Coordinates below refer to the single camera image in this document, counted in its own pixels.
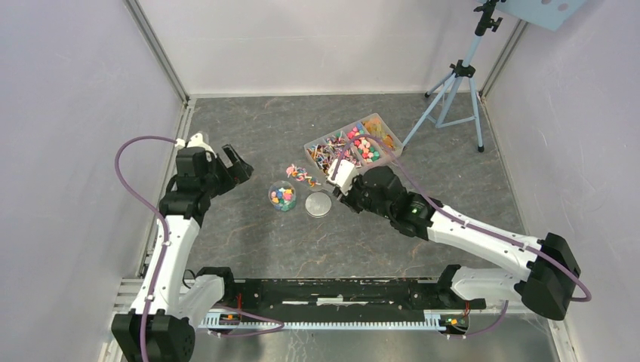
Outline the clear plastic scoop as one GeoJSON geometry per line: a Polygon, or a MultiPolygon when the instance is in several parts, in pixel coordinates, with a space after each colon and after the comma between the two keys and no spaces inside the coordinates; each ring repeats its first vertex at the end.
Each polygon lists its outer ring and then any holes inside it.
{"type": "Polygon", "coordinates": [[[311,192],[329,191],[330,186],[326,182],[325,175],[315,169],[307,169],[296,164],[286,167],[287,177],[304,185],[311,192]]]}

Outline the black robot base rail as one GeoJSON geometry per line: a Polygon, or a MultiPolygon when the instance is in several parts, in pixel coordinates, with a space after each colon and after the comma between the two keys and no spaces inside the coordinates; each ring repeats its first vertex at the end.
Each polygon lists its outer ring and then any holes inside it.
{"type": "Polygon", "coordinates": [[[418,322],[424,312],[483,310],[434,278],[236,279],[221,305],[285,323],[418,322]]]}

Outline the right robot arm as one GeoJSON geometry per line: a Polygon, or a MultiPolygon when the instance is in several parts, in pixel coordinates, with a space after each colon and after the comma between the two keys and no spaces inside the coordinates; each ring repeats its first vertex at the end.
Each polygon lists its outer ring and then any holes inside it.
{"type": "Polygon", "coordinates": [[[389,220],[399,233],[456,247],[493,268],[449,265],[436,287],[446,308],[463,300],[518,300],[530,311],[562,321],[578,298],[574,291],[581,270],[568,242],[560,235],[520,235],[479,222],[448,205],[409,192],[388,166],[360,174],[348,161],[335,161],[328,172],[337,200],[352,211],[367,211],[389,220]]]}

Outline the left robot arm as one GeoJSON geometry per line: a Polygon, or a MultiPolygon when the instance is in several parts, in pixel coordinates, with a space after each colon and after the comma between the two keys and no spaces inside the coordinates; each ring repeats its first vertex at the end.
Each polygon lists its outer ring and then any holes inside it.
{"type": "Polygon", "coordinates": [[[158,206],[151,208],[158,234],[149,268],[128,312],[117,314],[111,326],[128,361],[190,360],[195,331],[211,307],[228,307],[236,300],[229,268],[203,268],[186,293],[180,292],[211,199],[248,181],[254,170],[230,144],[222,150],[230,166],[205,145],[178,150],[176,173],[158,206]]]}

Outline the clear round jar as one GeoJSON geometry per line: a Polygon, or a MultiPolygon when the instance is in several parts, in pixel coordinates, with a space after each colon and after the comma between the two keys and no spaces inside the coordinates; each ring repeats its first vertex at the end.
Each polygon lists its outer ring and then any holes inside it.
{"type": "Polygon", "coordinates": [[[268,199],[275,210],[287,212],[296,206],[295,188],[287,181],[273,183],[268,191],[268,199]]]}

